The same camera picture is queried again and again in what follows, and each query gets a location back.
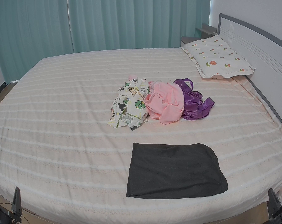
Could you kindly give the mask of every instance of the gray headboard trim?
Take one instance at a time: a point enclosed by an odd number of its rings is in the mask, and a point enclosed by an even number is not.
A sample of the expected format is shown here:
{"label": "gray headboard trim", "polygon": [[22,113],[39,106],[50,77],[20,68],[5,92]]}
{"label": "gray headboard trim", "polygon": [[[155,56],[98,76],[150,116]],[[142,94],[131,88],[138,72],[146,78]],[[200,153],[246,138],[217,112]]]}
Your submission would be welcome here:
{"label": "gray headboard trim", "polygon": [[[219,16],[219,21],[218,21],[218,35],[220,34],[220,29],[221,29],[221,19],[224,18],[224,19],[227,19],[227,20],[230,20],[232,22],[235,22],[235,23],[238,23],[244,27],[247,27],[261,35],[263,35],[264,37],[270,39],[271,41],[273,41],[274,43],[276,43],[277,45],[279,45],[280,47],[282,47],[282,40],[278,39],[277,37],[275,37],[274,35],[252,25],[252,24],[249,24],[245,21],[242,21],[242,20],[239,20],[237,18],[234,18],[234,17],[231,17],[231,16],[228,16],[228,15],[225,15],[223,13],[220,13],[220,16]],[[274,109],[274,107],[271,105],[271,103],[268,101],[268,99],[266,99],[265,95],[262,94],[262,92],[254,85],[254,83],[247,77],[245,76],[249,82],[252,84],[252,86],[255,88],[255,90],[257,91],[257,93],[261,96],[261,98],[268,104],[268,106],[270,107],[270,109],[274,112],[274,114],[276,115],[276,117],[281,121],[282,123],[282,119],[281,117],[279,116],[279,114],[277,113],[277,111]]]}
{"label": "gray headboard trim", "polygon": [[236,22],[246,28],[249,28],[263,36],[265,36],[266,38],[270,39],[271,41],[273,41],[274,43],[278,44],[280,47],[282,47],[282,40],[278,39],[277,37],[275,37],[274,35],[262,30],[261,28],[258,28],[252,24],[249,24],[245,21],[242,21],[242,20],[239,20],[237,18],[234,18],[234,17],[230,17],[228,15],[225,15],[223,13],[220,13],[220,17],[219,17],[219,20],[218,20],[218,34],[220,34],[220,29],[221,29],[221,18],[225,18],[227,20],[230,20],[230,21],[233,21],[233,22]]}

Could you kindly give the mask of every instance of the mattress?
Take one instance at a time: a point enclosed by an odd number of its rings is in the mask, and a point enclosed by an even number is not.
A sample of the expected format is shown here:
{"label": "mattress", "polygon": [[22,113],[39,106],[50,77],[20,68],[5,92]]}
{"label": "mattress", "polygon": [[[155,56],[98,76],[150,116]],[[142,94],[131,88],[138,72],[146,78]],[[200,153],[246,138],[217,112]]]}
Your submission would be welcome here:
{"label": "mattress", "polygon": [[[107,125],[130,74],[190,78],[215,101],[206,118],[138,129]],[[133,142],[202,143],[228,181],[222,194],[148,200],[126,197]],[[243,76],[203,79],[181,48],[96,51],[42,59],[0,104],[0,194],[53,221],[199,224],[282,198],[282,124]]]}

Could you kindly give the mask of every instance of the clothing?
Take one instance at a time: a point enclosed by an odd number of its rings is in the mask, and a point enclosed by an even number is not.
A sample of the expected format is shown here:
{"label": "clothing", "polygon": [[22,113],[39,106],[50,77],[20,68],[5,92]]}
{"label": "clothing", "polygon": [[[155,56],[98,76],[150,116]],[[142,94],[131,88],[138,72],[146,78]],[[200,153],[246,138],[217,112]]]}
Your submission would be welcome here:
{"label": "clothing", "polygon": [[114,100],[111,112],[112,118],[108,125],[114,128],[128,125],[131,130],[138,128],[147,120],[148,111],[144,103],[144,96],[149,93],[146,79],[130,75],[129,81],[118,89],[118,96]]}
{"label": "clothing", "polygon": [[126,196],[173,199],[213,196],[228,183],[214,151],[204,144],[133,143]]}
{"label": "clothing", "polygon": [[202,101],[202,94],[193,90],[193,82],[190,79],[177,79],[174,83],[178,84],[184,95],[184,111],[182,117],[187,120],[196,120],[208,116],[210,109],[214,105],[211,98]]}
{"label": "clothing", "polygon": [[153,119],[166,125],[179,120],[184,109],[184,96],[177,84],[149,82],[150,93],[144,103]]}

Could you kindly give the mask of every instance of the pink shirt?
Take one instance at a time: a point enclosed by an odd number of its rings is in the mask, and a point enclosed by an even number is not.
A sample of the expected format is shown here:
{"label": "pink shirt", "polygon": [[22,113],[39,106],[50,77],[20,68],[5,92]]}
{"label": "pink shirt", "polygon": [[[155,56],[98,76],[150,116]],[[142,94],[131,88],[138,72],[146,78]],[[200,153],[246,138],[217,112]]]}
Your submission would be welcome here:
{"label": "pink shirt", "polygon": [[152,81],[148,84],[150,93],[144,103],[150,117],[159,119],[164,125],[179,120],[184,110],[184,96],[179,85]]}

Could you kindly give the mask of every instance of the floor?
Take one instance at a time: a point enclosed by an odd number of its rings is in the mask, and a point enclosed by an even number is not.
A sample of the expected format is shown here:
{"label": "floor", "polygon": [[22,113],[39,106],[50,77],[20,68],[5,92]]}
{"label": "floor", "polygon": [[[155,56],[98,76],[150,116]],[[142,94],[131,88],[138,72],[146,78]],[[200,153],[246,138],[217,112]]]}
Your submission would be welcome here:
{"label": "floor", "polygon": [[[8,94],[8,92],[16,85],[16,83],[8,84],[3,91],[0,93],[0,102]],[[0,203],[7,203],[6,199],[0,196]],[[10,210],[11,204],[3,205],[5,208]],[[58,224],[57,222],[52,222],[40,216],[35,216],[27,211],[23,211],[23,216],[29,221],[29,224]],[[262,224],[268,220],[267,204],[261,203],[257,207],[254,207],[240,215],[231,217],[225,220],[220,220],[216,222],[210,222],[208,224]],[[22,218],[22,223],[27,223],[27,220]]]}

